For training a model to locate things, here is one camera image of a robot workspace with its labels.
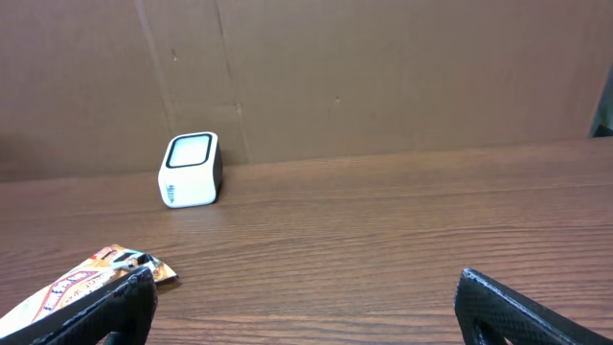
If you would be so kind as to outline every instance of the plastic wrapper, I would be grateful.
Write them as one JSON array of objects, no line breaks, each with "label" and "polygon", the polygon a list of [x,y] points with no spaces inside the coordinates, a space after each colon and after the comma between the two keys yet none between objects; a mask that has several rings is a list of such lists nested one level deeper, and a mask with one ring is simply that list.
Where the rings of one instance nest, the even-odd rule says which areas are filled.
[{"label": "plastic wrapper", "polygon": [[126,249],[117,244],[106,246],[2,317],[0,337],[16,332],[68,306],[140,266],[151,270],[155,283],[177,277],[170,267],[149,254]]}]

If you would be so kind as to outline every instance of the snack bag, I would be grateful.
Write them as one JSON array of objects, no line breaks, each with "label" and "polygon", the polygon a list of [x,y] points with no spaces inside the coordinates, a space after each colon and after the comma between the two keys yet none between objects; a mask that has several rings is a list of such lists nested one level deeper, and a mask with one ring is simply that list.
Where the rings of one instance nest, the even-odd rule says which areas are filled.
[{"label": "snack bag", "polygon": [[140,266],[151,270],[155,283],[177,277],[170,267],[149,254],[117,244],[106,246],[4,315],[0,319],[0,337],[21,330]]}]

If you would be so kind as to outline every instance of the small white box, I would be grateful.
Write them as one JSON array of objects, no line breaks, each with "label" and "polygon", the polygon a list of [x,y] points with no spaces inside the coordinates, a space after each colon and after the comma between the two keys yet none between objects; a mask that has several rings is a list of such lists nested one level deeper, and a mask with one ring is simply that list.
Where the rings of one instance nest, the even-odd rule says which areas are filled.
[{"label": "small white box", "polygon": [[160,194],[171,208],[215,202],[223,179],[217,135],[183,134],[169,143],[157,176]]}]

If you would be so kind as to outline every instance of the food packet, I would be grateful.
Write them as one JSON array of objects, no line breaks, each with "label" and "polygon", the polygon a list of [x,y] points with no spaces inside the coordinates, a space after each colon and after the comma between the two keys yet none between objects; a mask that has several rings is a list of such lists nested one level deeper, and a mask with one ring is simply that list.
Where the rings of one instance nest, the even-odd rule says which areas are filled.
[{"label": "food packet", "polygon": [[108,245],[4,315],[0,319],[0,338],[68,306],[140,266],[151,270],[155,283],[178,277],[170,267],[149,254],[117,244]]}]

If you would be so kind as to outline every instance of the brown cardboard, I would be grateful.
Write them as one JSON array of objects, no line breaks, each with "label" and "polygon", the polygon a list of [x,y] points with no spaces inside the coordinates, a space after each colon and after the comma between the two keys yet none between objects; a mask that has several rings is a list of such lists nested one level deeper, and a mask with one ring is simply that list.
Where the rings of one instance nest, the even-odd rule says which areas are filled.
[{"label": "brown cardboard", "polygon": [[0,180],[582,138],[608,0],[0,2]]}]

